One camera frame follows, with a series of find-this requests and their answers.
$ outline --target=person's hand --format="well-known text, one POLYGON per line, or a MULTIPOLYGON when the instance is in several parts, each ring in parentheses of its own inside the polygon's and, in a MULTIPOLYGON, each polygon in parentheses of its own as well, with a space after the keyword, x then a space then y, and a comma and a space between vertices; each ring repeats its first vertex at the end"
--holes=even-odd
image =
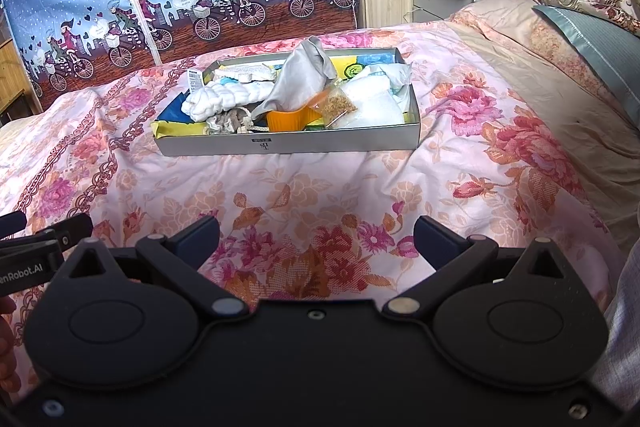
MULTIPOLYGON (((0 298, 0 314, 8 315, 15 311, 15 302, 11 297, 0 298)), ((20 377, 15 372, 17 362, 14 353, 14 332, 3 317, 0 317, 0 387, 8 393, 20 390, 20 377)))

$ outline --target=white plastic bag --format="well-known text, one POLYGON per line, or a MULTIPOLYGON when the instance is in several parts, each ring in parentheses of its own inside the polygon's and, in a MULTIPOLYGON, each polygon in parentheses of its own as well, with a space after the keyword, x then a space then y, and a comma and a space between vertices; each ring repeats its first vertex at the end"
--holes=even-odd
POLYGON ((400 125, 409 110, 411 66, 374 64, 367 66, 340 87, 358 108, 332 125, 333 129, 400 125))

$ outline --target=silver fabric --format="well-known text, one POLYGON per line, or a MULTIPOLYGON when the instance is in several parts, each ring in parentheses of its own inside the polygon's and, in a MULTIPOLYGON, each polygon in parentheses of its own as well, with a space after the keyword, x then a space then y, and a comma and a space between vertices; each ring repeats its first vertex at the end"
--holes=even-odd
POLYGON ((299 110, 337 77, 334 64, 324 52, 320 40, 309 37, 291 52, 271 94, 252 111, 251 118, 258 120, 272 110, 299 110))

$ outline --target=plastic bag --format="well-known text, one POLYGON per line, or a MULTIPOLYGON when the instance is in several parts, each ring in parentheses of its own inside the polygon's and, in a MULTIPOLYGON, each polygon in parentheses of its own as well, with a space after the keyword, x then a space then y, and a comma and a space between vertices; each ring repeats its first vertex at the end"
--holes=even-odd
POLYGON ((354 103, 358 110, 345 114, 335 121, 333 129, 354 129, 360 127, 380 127, 404 123, 404 115, 391 93, 380 91, 354 103))
POLYGON ((358 110, 336 121, 334 128, 378 127, 404 123, 409 109, 411 66, 367 66, 341 88, 358 110))
POLYGON ((315 95, 309 100, 307 106, 322 115, 322 121, 327 129, 331 129, 341 117, 358 110, 351 99, 337 86, 328 87, 315 95))

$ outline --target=barcode label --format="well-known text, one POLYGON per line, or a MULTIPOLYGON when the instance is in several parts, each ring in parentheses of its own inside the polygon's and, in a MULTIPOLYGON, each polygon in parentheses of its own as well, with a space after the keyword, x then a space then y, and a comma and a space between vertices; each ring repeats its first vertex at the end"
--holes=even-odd
POLYGON ((202 72, 198 70, 188 70, 189 75, 189 92, 196 91, 204 87, 204 81, 202 80, 202 72))

